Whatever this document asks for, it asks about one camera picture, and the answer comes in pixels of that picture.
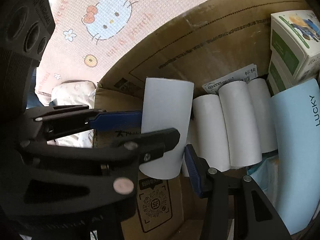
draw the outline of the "hello kitty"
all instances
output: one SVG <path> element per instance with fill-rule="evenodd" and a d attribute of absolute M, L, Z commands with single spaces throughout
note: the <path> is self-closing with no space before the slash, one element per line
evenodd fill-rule
<path fill-rule="evenodd" d="M 129 0 L 99 0 L 96 6 L 87 7 L 82 23 L 86 26 L 92 40 L 107 40 L 127 24 L 131 17 L 132 5 Z"/>

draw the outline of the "black line on cardboard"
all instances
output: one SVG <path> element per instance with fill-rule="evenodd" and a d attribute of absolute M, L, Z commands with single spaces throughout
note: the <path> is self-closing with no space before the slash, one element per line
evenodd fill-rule
<path fill-rule="evenodd" d="M 137 66 L 134 67 L 132 70 L 130 70 L 129 74 L 132 75 L 133 77 L 135 77 L 136 79 L 140 80 L 141 82 L 145 83 L 145 81 L 139 79 L 138 77 L 136 77 L 135 75 L 133 75 L 131 72 L 134 71 L 137 67 L 139 67 L 139 66 L 142 65 L 143 63 L 145 63 L 148 59 L 152 58 L 155 54 L 157 54 L 157 53 L 160 52 L 161 50 L 165 49 L 166 47 L 170 46 L 171 44 L 173 44 L 173 43 L 175 43 L 175 42 L 183 39 L 184 37 L 190 35 L 190 34 L 193 33 L 193 32 L 196 32 L 197 30 L 200 30 L 200 29 L 203 28 L 203 27 L 206 27 L 207 25 L 210 25 L 210 24 L 212 24 L 212 23 L 214 23 L 214 22 L 216 22 L 216 21 L 222 20 L 223 18 L 228 17 L 228 16 L 230 16 L 230 15 L 237 14 L 237 13 L 239 13 L 239 12 L 246 11 L 246 10 L 249 10 L 249 9 L 252 9 L 252 8 L 256 8 L 256 7 L 261 7 L 261 6 L 270 5 L 270 4 L 277 4 L 277 3 L 287 3 L 287 2 L 299 2 L 299 3 L 302 3 L 302 1 L 278 1 L 278 2 L 271 2 L 271 3 L 263 3 L 263 4 L 253 5 L 253 6 L 244 8 L 244 9 L 242 9 L 242 10 L 229 13 L 229 14 L 227 14 L 227 15 L 225 15 L 225 16 L 222 16 L 222 17 L 220 17 L 220 18 L 217 18 L 217 19 L 215 19 L 215 20 L 213 20 L 213 21 L 211 21 L 211 22 L 208 22 L 208 23 L 202 25 L 202 26 L 200 26 L 199 28 L 197 28 L 197 29 L 195 29 L 195 30 L 192 30 L 192 31 L 188 32 L 187 34 L 185 34 L 185 35 L 177 38 L 177 39 L 174 40 L 173 42 L 167 44 L 167 45 L 164 46 L 163 48 L 157 50 L 154 54 L 152 54 L 151 56 L 147 57 L 147 58 L 146 58 L 145 60 L 143 60 L 139 65 L 137 65 Z"/>
<path fill-rule="evenodd" d="M 149 229 L 149 230 L 145 231 L 145 230 L 144 230 L 144 228 L 143 228 L 143 223 L 142 223 L 142 219 L 141 219 L 141 215 L 140 215 L 139 205 L 137 205 L 137 213 L 138 213 L 138 216 L 139 216 L 140 226 L 141 226 L 141 229 L 142 229 L 142 231 L 143 231 L 144 233 L 150 232 L 151 230 L 153 230 L 153 229 L 155 229 L 155 228 L 157 228 L 157 227 L 161 226 L 161 225 L 162 225 L 162 224 L 164 224 L 165 222 L 168 222 L 168 221 L 172 218 L 172 216 L 173 216 L 173 212 L 172 212 L 172 203 L 171 203 L 171 196 L 170 196 L 170 188 L 169 188 L 169 181 L 168 181 L 168 180 L 166 180 L 166 181 L 167 181 L 167 188 L 168 188 L 168 194 L 169 194 L 169 202 L 170 202 L 170 209 L 171 209 L 171 217 L 170 217 L 170 218 L 168 218 L 166 221 L 162 222 L 161 224 L 159 224 L 159 225 L 155 226 L 154 228 L 151 228 L 151 229 Z"/>

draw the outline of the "toilet paper roll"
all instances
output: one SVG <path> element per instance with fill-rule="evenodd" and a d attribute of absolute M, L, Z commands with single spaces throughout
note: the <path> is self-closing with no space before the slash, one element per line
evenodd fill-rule
<path fill-rule="evenodd" d="M 230 169 L 226 125 L 219 96 L 204 95 L 193 100 L 193 113 L 199 139 L 199 157 L 219 171 Z"/>
<path fill-rule="evenodd" d="M 276 129 L 271 117 L 270 93 L 262 78 L 251 80 L 248 84 L 260 135 L 262 153 L 278 149 Z"/>
<path fill-rule="evenodd" d="M 271 98 L 279 151 L 276 210 L 291 235 L 309 224 L 319 201 L 319 103 L 315 79 Z"/>
<path fill-rule="evenodd" d="M 199 154 L 198 132 L 196 129 L 196 122 L 194 120 L 190 120 L 189 123 L 186 145 L 187 144 L 192 144 L 196 154 Z M 184 156 L 182 160 L 181 171 L 183 176 L 189 177 L 188 168 L 184 160 Z"/>
<path fill-rule="evenodd" d="M 219 89 L 226 122 L 230 165 L 244 167 L 261 162 L 259 130 L 248 85 L 234 81 Z"/>
<path fill-rule="evenodd" d="M 141 133 L 176 128 L 177 146 L 160 159 L 140 165 L 140 171 L 156 179 L 179 175 L 192 106 L 194 84 L 188 81 L 147 78 L 144 92 Z"/>

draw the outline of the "silver rivet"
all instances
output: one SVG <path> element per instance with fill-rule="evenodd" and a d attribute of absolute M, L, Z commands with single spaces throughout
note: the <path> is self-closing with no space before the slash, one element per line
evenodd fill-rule
<path fill-rule="evenodd" d="M 128 195 L 133 191 L 134 184 L 128 178 L 117 178 L 113 182 L 113 188 L 114 188 L 115 192 L 117 192 L 121 195 Z"/>
<path fill-rule="evenodd" d="M 252 178 L 249 175 L 244 175 L 243 180 L 246 182 L 250 182 L 252 180 Z"/>
<path fill-rule="evenodd" d="M 24 140 L 24 141 L 21 141 L 21 142 L 20 142 L 20 146 L 21 146 L 22 148 L 27 147 L 29 144 L 30 144 L 30 141 L 29 141 L 29 140 Z"/>
<path fill-rule="evenodd" d="M 124 147 L 127 149 L 127 150 L 134 150 L 134 149 L 137 149 L 138 148 L 138 144 L 133 142 L 133 141 L 128 141 L 128 142 L 125 142 L 124 143 Z"/>
<path fill-rule="evenodd" d="M 148 161 L 150 161 L 150 159 L 151 159 L 150 153 L 146 153 L 146 155 L 143 158 L 144 162 L 148 162 Z"/>
<path fill-rule="evenodd" d="M 215 168 L 209 168 L 209 169 L 208 169 L 208 172 L 209 172 L 210 174 L 216 174 L 218 171 L 217 171 Z"/>

